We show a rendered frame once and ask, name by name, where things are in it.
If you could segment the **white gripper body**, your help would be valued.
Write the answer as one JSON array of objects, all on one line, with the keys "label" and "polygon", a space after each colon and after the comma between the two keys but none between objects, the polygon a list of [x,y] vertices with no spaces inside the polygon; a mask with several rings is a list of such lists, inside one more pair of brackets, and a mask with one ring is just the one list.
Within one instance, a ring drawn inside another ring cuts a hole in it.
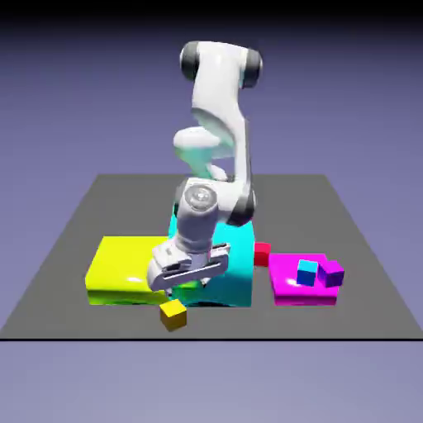
[{"label": "white gripper body", "polygon": [[224,243],[213,245],[206,253],[193,254],[179,249],[173,241],[165,241],[152,249],[148,286],[154,292],[167,291],[183,283],[210,280],[228,269],[230,250],[231,246]]}]

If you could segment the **small yellow cube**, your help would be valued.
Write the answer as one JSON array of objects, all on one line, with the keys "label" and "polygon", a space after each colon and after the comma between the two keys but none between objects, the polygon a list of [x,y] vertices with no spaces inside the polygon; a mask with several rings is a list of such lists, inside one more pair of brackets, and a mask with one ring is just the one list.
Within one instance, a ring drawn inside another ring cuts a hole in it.
[{"label": "small yellow cube", "polygon": [[188,310],[178,299],[160,304],[159,315],[162,324],[168,331],[182,328],[188,321]]}]

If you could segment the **small red cube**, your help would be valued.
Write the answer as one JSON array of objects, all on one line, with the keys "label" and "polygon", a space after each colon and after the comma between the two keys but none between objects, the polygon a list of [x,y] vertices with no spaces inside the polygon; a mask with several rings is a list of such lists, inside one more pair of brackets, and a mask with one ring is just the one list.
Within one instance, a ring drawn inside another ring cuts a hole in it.
[{"label": "small red cube", "polygon": [[256,242],[254,244],[254,266],[268,267],[271,244],[267,242]]}]

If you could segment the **small cyan cube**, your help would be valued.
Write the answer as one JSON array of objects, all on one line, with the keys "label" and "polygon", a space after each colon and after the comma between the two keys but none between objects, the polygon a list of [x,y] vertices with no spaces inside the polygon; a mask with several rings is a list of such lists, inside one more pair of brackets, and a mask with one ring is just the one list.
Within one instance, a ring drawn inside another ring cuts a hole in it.
[{"label": "small cyan cube", "polygon": [[318,263],[300,259],[297,264],[297,284],[313,287],[316,281]]}]

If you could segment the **small purple cube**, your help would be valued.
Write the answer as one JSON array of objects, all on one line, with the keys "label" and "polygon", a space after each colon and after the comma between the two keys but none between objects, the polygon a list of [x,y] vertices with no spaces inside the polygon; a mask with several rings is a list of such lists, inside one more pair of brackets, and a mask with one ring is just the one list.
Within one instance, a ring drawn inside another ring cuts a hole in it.
[{"label": "small purple cube", "polygon": [[326,288],[341,286],[344,275],[344,268],[336,260],[326,260],[319,263],[317,277]]}]

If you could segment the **large cyan box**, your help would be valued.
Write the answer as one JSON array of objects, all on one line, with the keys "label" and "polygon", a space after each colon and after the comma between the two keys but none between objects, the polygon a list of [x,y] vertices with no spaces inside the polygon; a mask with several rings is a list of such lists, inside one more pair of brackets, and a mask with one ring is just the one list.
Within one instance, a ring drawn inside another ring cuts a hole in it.
[{"label": "large cyan box", "polygon": [[250,307],[254,276],[254,227],[250,221],[235,227],[218,223],[213,244],[229,243],[229,265],[226,272],[212,278],[205,287],[198,281],[178,285],[172,298],[186,307]]}]

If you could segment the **large yellow box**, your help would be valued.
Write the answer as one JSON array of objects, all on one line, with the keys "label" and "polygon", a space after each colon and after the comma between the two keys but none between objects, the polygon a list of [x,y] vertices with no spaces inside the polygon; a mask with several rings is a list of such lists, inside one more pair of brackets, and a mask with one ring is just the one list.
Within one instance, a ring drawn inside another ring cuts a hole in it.
[{"label": "large yellow box", "polygon": [[91,305],[159,305],[168,301],[163,291],[147,284],[152,249],[164,241],[158,235],[105,235],[85,276]]}]

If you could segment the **large magenta box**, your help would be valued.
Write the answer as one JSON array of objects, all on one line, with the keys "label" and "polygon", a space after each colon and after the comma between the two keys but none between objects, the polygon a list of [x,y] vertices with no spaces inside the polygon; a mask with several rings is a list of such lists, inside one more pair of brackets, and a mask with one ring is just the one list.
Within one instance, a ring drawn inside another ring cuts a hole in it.
[{"label": "large magenta box", "polygon": [[277,306],[334,306],[339,287],[326,288],[318,279],[313,287],[297,284],[297,264],[300,259],[318,263],[329,260],[325,254],[271,253],[269,277]]}]

